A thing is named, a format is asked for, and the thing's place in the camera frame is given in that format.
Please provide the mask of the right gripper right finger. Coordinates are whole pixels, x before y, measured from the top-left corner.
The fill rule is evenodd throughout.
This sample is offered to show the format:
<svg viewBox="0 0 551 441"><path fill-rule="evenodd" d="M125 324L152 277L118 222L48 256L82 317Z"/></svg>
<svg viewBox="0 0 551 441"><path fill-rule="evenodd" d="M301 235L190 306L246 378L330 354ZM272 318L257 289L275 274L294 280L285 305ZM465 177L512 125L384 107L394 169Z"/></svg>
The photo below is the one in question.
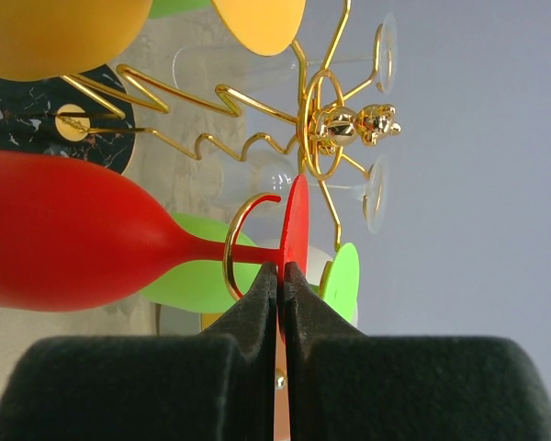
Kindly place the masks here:
<svg viewBox="0 0 551 441"><path fill-rule="evenodd" d="M295 440L551 440L533 360L492 336L368 336L296 264L281 291Z"/></svg>

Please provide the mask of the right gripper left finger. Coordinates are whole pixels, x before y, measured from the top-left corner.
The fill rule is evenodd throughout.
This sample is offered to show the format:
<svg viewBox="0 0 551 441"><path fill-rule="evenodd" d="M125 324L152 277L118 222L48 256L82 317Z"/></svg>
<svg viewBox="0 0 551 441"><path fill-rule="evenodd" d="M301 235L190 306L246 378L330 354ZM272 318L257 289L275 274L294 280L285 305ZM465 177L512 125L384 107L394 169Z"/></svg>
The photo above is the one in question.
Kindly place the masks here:
<svg viewBox="0 0 551 441"><path fill-rule="evenodd" d="M193 336L53 337L19 359L0 440L270 440L276 268Z"/></svg>

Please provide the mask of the green plastic goblet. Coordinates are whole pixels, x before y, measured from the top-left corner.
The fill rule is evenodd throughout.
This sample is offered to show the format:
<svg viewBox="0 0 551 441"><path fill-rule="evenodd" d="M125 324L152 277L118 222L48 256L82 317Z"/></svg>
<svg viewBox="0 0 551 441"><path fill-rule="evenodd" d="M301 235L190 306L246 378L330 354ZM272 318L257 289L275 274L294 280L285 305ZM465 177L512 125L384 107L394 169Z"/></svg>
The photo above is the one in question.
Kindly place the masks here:
<svg viewBox="0 0 551 441"><path fill-rule="evenodd" d="M209 0L153 0L148 18L157 19L169 17L209 6Z"/></svg>
<svg viewBox="0 0 551 441"><path fill-rule="evenodd" d="M185 231L213 242L223 242L228 226L219 221L185 213L174 213L173 220ZM360 281L359 256L347 243L330 256L310 246L306 279L322 299L351 325L357 324L357 297ZM193 313L223 313L234 299L228 293L222 263L198 260L177 266L141 290L154 303Z"/></svg>

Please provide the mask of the clear wine glass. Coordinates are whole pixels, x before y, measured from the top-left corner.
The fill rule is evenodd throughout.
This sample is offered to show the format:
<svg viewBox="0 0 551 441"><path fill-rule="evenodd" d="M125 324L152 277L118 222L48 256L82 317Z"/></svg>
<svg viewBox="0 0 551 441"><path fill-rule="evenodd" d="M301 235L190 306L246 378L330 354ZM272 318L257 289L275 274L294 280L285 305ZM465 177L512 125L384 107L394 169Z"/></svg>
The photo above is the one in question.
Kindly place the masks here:
<svg viewBox="0 0 551 441"><path fill-rule="evenodd" d="M365 183L333 186L362 202L367 229L373 234L381 229L385 218L388 175L389 160L381 155L370 168ZM307 202L309 190L316 186L300 176L283 155L268 151L255 153L245 162L230 159L224 153L213 153L202 160L196 178L208 201L231 209L263 194L279 199L284 205L296 195Z"/></svg>
<svg viewBox="0 0 551 441"><path fill-rule="evenodd" d="M398 32L393 14L386 15L377 28L373 53L341 58L331 65L356 62L374 64L374 83L383 94L394 86L398 61ZM226 84L247 92L256 92L285 82L299 73L299 61L291 48L274 57L262 57L239 43L183 47L173 58L173 80L178 88L192 93L208 92L217 84Z"/></svg>

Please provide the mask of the red plastic goblet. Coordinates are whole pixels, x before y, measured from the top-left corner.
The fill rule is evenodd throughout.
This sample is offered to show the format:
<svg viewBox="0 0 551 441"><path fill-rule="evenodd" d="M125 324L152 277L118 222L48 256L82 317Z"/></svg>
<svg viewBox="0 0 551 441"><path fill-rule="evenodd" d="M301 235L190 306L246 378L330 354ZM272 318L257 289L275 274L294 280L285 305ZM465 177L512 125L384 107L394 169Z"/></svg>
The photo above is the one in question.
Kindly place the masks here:
<svg viewBox="0 0 551 441"><path fill-rule="evenodd" d="M250 211L269 194L250 198L225 240L185 231L147 191L89 162L0 151L0 307L80 311L132 295L184 263L222 263L226 289L242 293L234 265L308 261L309 202L287 202L276 249L237 242Z"/></svg>

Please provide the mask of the orange plastic goblet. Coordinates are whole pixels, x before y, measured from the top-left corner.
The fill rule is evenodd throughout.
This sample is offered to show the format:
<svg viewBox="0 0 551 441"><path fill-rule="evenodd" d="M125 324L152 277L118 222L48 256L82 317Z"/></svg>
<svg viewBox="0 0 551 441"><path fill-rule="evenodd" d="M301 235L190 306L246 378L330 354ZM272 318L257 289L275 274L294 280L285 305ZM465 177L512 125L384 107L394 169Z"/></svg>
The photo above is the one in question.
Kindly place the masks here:
<svg viewBox="0 0 551 441"><path fill-rule="evenodd" d="M277 55L296 37L302 1L214 1L248 50ZM150 1L0 1L0 78L36 81L92 70L119 56L143 28Z"/></svg>

